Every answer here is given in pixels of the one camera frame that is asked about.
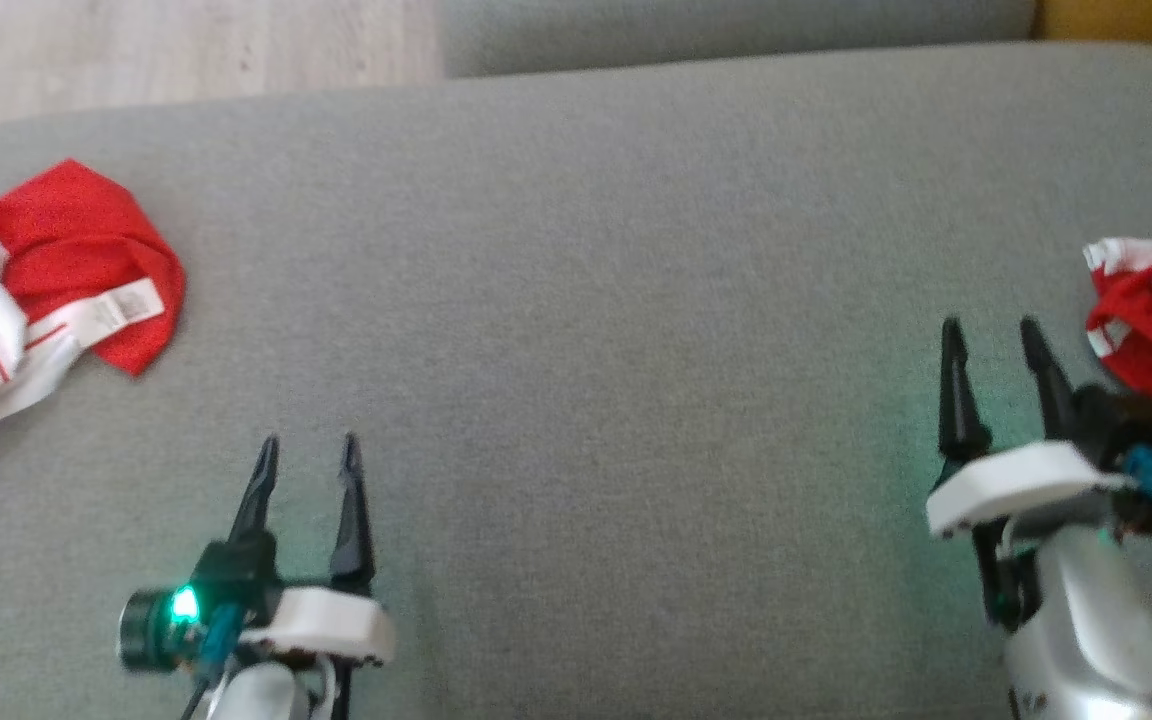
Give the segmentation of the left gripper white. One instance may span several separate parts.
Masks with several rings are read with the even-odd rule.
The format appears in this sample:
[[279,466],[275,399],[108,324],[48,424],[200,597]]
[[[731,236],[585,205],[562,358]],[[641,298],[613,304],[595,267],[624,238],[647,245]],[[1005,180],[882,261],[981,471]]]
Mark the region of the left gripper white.
[[262,442],[228,541],[212,541],[191,574],[204,647],[262,655],[328,655],[348,665],[382,665],[396,655],[397,629],[372,596],[376,555],[364,464],[356,433],[344,437],[338,537],[324,582],[287,582],[276,569],[268,529],[280,441]]

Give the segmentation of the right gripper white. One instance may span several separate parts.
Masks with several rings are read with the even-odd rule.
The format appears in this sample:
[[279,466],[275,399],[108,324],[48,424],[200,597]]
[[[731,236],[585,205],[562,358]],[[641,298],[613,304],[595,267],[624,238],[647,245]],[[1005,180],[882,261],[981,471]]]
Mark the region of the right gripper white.
[[963,328],[956,316],[946,316],[941,328],[943,465],[925,500],[925,521],[934,538],[972,541],[990,623],[1024,623],[1037,609],[1016,553],[1020,538],[1038,539],[1066,524],[1101,525],[1112,498],[1134,488],[1126,475],[1097,468],[1066,441],[1076,429],[1074,389],[1036,316],[1020,320],[1020,338],[1046,439],[993,454],[967,370]]

